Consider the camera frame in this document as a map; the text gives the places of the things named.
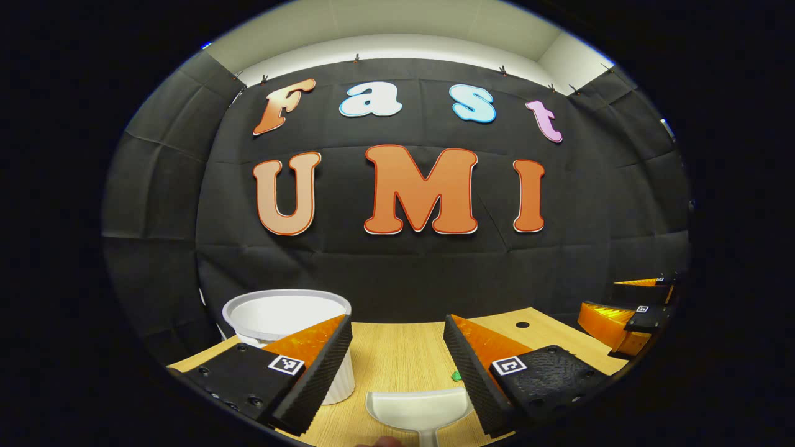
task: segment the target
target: white wall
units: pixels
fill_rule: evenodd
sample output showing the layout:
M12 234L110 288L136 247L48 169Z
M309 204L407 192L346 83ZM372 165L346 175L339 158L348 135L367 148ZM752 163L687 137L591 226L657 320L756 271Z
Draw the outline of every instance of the white wall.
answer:
M573 35L560 33L538 63L554 79L555 90L571 95L612 67L613 62Z
M495 71L505 65L505 70L513 76L544 86L554 82L539 63L512 52L475 42L424 34L375 34L309 45L246 68L240 80L246 85L257 84L262 81L262 75L267 75L270 80L304 68L353 60L356 53L361 60L411 57L460 62Z

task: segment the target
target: white plastic container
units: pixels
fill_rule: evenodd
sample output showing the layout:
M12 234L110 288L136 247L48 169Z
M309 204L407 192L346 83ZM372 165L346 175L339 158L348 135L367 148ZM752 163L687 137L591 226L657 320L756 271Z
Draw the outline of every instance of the white plastic container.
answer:
M350 315L351 303L321 290L261 290L232 298L223 307L222 314L243 343L262 348L323 321ZM323 405L343 401L353 393L354 386L351 350L348 349Z

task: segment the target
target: black backdrop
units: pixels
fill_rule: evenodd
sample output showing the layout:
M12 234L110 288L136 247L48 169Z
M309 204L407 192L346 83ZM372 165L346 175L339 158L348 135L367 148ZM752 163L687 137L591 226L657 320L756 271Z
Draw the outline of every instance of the black backdrop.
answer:
M282 113L286 123L253 136L266 96L309 78L314 90ZM397 114L339 113L348 88L375 80L397 86ZM488 90L496 119L459 119L448 94L454 84ZM562 143L538 129L525 107L532 100L555 114ZM610 71L569 97L493 70L418 59L329 64L253 85L223 116L201 187L196 249L207 306L226 334L234 333L221 316L227 301L280 288L338 293L351 302L355 321L440 321L446 313L479 317L533 306L576 326L580 303L598 301L608 282L686 266L687 184L660 118L637 85ZM424 176L444 148L475 152L478 230L366 233L374 166L364 152L378 144L406 146ZM253 168L281 161L277 202L289 214L295 176L288 162L308 151L322 155L313 223L298 236L270 233L257 215ZM545 227L537 233L512 228L520 200L512 163L522 158L545 168ZM397 215L406 221L400 205Z
M103 199L108 272L130 323L162 363L220 340L196 275L196 207L223 114L244 87L199 52L132 117Z

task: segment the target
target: orange letter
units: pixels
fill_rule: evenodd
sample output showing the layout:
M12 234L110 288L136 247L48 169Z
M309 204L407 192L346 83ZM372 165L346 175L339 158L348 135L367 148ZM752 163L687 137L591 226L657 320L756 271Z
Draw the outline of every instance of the orange letter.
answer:
M544 228L541 217L541 177L544 166L535 161L516 160L514 170L519 173L519 216L514 220L514 230L534 233Z
M315 88L315 80L302 80L297 84L270 92L270 95L265 97L268 100L268 105L262 113L262 121L254 128L254 135L270 132L284 124L287 119L281 116L281 109L287 109L288 112L293 111L301 99L300 91L312 91L313 88Z
M315 166L320 164L320 154L307 152L290 158L290 167L296 172L296 211L285 216L276 205L276 175L281 171L281 161L265 161L254 167L257 179L257 212L259 221L272 233L295 236L304 232L315 216Z
M403 229L395 216L397 197L414 231L422 231L433 206L441 198L433 229L443 235L465 235L478 229L472 217L472 168L478 156L466 149L445 149L436 159L428 178L403 146L373 146L365 152L375 164L373 216L364 229L374 235L394 235Z

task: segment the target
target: ceiling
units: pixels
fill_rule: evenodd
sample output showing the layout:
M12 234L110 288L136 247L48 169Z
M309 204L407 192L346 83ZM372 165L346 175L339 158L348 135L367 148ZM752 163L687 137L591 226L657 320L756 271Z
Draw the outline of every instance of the ceiling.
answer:
M371 34L430 34L538 61L560 28L499 0L296 0L268 10L207 47L231 72L306 45Z

